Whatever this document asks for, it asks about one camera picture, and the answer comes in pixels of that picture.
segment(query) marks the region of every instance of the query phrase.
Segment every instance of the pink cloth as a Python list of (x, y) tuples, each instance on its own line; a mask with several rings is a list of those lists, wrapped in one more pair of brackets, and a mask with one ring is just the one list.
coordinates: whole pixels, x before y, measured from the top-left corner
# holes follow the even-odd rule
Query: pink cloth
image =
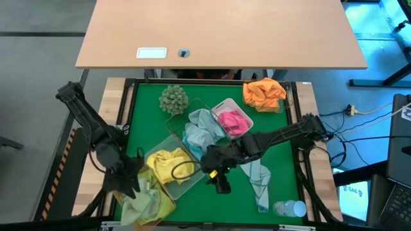
[(231, 136), (243, 135), (248, 129), (247, 120), (236, 111), (223, 112), (218, 116), (218, 123)]

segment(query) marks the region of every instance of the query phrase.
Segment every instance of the water bottle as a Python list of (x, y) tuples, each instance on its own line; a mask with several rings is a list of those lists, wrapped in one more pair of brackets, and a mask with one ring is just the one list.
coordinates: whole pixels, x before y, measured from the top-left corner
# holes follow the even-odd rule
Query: water bottle
[(278, 216), (287, 216), (290, 218), (303, 217), (307, 213), (307, 206), (302, 201), (279, 201), (274, 203), (274, 213)]

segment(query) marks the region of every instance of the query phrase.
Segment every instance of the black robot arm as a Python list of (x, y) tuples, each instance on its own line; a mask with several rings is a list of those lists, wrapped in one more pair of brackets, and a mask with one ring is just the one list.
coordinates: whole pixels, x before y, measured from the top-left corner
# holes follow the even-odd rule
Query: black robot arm
[(100, 164), (107, 169), (103, 183), (105, 191), (117, 190), (131, 198), (139, 192), (137, 174), (144, 165), (144, 157), (125, 154), (127, 137), (120, 129), (108, 125), (85, 100), (79, 83), (69, 82), (58, 90), (56, 98), (65, 103), (74, 118), (83, 127), (90, 151), (96, 151)]
[[(203, 172), (209, 174), (210, 180), (207, 183), (214, 184), (217, 193), (229, 194), (231, 187), (225, 174), (231, 168), (236, 167), (238, 164), (246, 164), (261, 158), (269, 147), (282, 142), (294, 140), (297, 148), (307, 150), (314, 147), (314, 141), (324, 138), (330, 139), (332, 135), (328, 135), (318, 116), (307, 114), (303, 116), (301, 122), (273, 132), (247, 133), (234, 141), (232, 146), (207, 147), (207, 153), (200, 161), (201, 168)], [(307, 189), (311, 200), (318, 205), (327, 222), (339, 223), (339, 220), (326, 208), (314, 188), (307, 181), (299, 163), (295, 165), (295, 168), (301, 184)]]

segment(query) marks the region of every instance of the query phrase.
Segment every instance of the desk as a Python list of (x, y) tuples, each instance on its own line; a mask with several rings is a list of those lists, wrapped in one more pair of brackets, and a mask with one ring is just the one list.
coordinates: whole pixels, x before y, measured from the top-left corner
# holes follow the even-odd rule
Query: desk
[[(139, 47), (166, 47), (167, 57), (137, 59)], [(99, 0), (76, 66), (367, 68), (340, 0)]]
[[(110, 124), (115, 124), (119, 112), (119, 106), (121, 103), (121, 98), (123, 95), (123, 89), (125, 86), (124, 78), (109, 78), (107, 81), (106, 89), (103, 95), (103, 99), (100, 106), (99, 114)], [(307, 112), (312, 112), (317, 114), (317, 105), (315, 102), (313, 88), (310, 83), (297, 83), (298, 100), (301, 106), (301, 113), (305, 114)], [(131, 97), (127, 97), (124, 102), (128, 105)], [(291, 117), (293, 121), (297, 120), (298, 111), (291, 107)], [(325, 145), (318, 143), (318, 146), (325, 148)], [(315, 182), (315, 188), (317, 193), (322, 198), (323, 202), (326, 204), (327, 208), (336, 216), (338, 219), (342, 219), (340, 213), (337, 192), (333, 182), (333, 175), (331, 173), (331, 168), (328, 162), (328, 156), (321, 150), (313, 150), (310, 155), (311, 167), (313, 181)], [(78, 214), (88, 203), (84, 198), (92, 198), (100, 190), (103, 177), (101, 173), (96, 172), (93, 166), (86, 160), (86, 164), (83, 171), (82, 180), (80, 183), (78, 196), (76, 199), (76, 205), (74, 206), (73, 214)], [(306, 198), (306, 203), (308, 206), (308, 219), (314, 219), (314, 213), (311, 206), (311, 201), (307, 193), (304, 194)]]

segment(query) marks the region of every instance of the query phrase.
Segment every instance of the concrete floor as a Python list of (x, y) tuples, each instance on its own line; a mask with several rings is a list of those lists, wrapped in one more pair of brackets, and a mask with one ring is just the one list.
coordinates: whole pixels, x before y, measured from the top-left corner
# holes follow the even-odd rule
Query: concrete floor
[[(86, 31), (96, 0), (2, 0), (0, 31)], [(394, 24), (405, 20), (396, 1), (384, 0), (385, 11)], [(386, 14), (377, 4), (344, 3), (355, 33), (390, 33)], [(407, 26), (400, 35), (411, 42)], [(365, 71), (289, 71), (286, 79), (313, 82), (320, 113), (341, 110), (347, 104), (368, 111), (392, 101), (396, 93), (411, 94), (408, 89), (361, 89), (347, 86), (351, 78), (382, 80), (407, 61), (395, 40), (358, 41), (369, 68)], [(82, 38), (0, 37), (0, 135), (25, 144), (21, 151), (0, 148), (0, 223), (28, 221), (37, 206), (43, 181), (53, 159), (53, 150), (67, 108), (57, 101), (57, 89), (67, 81), (79, 79), (74, 68)], [(108, 77), (142, 77), (140, 70), (91, 71), (85, 87), (90, 104), (98, 109)], [(344, 128), (368, 121), (388, 112), (346, 118)], [(338, 116), (324, 118), (331, 126), (341, 123)], [(390, 120), (346, 135), (347, 139), (388, 135)], [(387, 158), (388, 140), (357, 142), (368, 163)], [(348, 145), (343, 167), (352, 169), (365, 164)], [(342, 151), (330, 142), (331, 155)]]

